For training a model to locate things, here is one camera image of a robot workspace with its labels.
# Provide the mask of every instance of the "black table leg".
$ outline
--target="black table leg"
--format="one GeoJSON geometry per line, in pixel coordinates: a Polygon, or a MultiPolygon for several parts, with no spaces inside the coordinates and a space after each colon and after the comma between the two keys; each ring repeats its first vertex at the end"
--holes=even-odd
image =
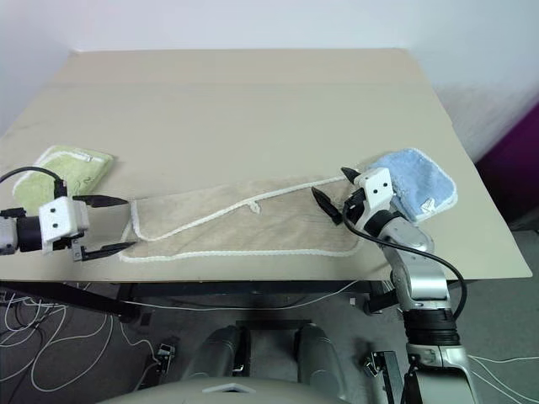
{"type": "Polygon", "coordinates": [[[22,295],[119,316],[122,321],[139,317],[140,308],[120,300],[110,299],[67,284],[50,282],[1,282],[0,287],[22,295]]]}

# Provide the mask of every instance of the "gray floor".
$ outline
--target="gray floor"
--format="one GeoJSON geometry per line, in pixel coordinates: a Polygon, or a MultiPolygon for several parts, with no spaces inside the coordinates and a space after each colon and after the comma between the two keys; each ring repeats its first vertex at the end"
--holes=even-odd
{"type": "MultiPolygon", "coordinates": [[[[532,271],[539,273],[539,236],[532,231],[515,233],[520,249],[532,271]]],[[[111,293],[111,285],[93,285],[93,290],[111,293]]],[[[481,281],[471,284],[467,308],[459,320],[462,341],[470,354],[493,359],[512,356],[539,355],[539,277],[481,281]]],[[[299,296],[262,297],[256,301],[215,296],[199,302],[210,305],[283,305],[299,296]]],[[[130,326],[126,332],[131,340],[149,338],[154,343],[164,338],[179,339],[178,357],[167,381],[177,380],[190,355],[213,330],[237,320],[245,319],[310,319],[321,326],[334,341],[342,361],[350,399],[353,403],[373,402],[369,380],[358,368],[360,358],[369,348],[396,350],[403,370],[403,324],[395,309],[378,316],[366,316],[360,308],[350,305],[353,295],[342,294],[324,302],[290,311],[253,313],[249,311],[220,311],[193,313],[182,311],[154,311],[150,327],[130,326]]],[[[357,296],[358,306],[362,296],[357,296]]],[[[165,300],[149,300],[167,304],[165,300]]],[[[97,329],[103,316],[70,309],[67,326],[59,337],[90,333],[97,329]]],[[[57,320],[44,325],[51,335],[57,320]]],[[[96,358],[107,336],[108,325],[97,336],[61,343],[45,351],[36,367],[35,378],[43,387],[54,387],[86,369],[96,358]]],[[[296,379],[296,364],[292,358],[293,332],[253,332],[253,376],[285,380],[296,379]]],[[[38,338],[17,348],[0,350],[2,354],[0,378],[20,369],[35,355],[38,338]]],[[[120,334],[118,322],[104,357],[95,368],[77,382],[53,393],[34,389],[26,375],[14,403],[77,403],[96,402],[130,391],[141,375],[147,346],[130,347],[120,334]]],[[[478,366],[473,368],[484,375],[478,366]]],[[[539,361],[514,364],[492,364],[491,369],[508,385],[528,396],[539,399],[539,361]]],[[[0,384],[0,401],[8,402],[19,377],[0,384]]],[[[482,381],[477,381],[485,403],[511,403],[482,381]]]]}

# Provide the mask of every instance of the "cloth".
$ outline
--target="cloth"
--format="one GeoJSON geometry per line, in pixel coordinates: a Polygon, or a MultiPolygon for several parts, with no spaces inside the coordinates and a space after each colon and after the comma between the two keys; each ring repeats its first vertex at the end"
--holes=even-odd
{"type": "Polygon", "coordinates": [[[336,226],[312,196],[315,186],[342,206],[344,177],[256,181],[131,203],[126,262],[227,255],[352,255],[358,237],[336,226]]]}
{"type": "Polygon", "coordinates": [[[448,210],[458,201],[451,177],[418,149],[387,154],[368,166],[377,167],[389,169],[395,191],[392,203],[414,223],[448,210]]]}
{"type": "MultiPolygon", "coordinates": [[[[35,162],[48,168],[67,182],[67,193],[90,194],[99,180],[109,171],[113,157],[98,151],[71,146],[52,146],[35,162]]],[[[54,199],[54,183],[42,173],[27,172],[13,186],[14,198],[31,215],[43,204],[54,199]]]]}

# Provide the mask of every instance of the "table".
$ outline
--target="table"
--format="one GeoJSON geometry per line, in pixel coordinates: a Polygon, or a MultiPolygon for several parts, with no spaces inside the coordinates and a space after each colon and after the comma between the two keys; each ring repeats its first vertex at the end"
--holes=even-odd
{"type": "MultiPolygon", "coordinates": [[[[455,180],[455,208],[422,225],[467,279],[531,276],[417,63],[405,50],[151,50],[73,55],[0,139],[0,172],[49,146],[116,156],[96,192],[135,199],[261,178],[333,176],[418,147],[455,180]]],[[[2,207],[14,207],[11,185],[2,207]]],[[[125,206],[91,215],[91,242],[118,240],[125,206]]],[[[387,279],[377,247],[351,258],[190,258],[73,263],[68,251],[2,257],[12,281],[387,279]]]]}

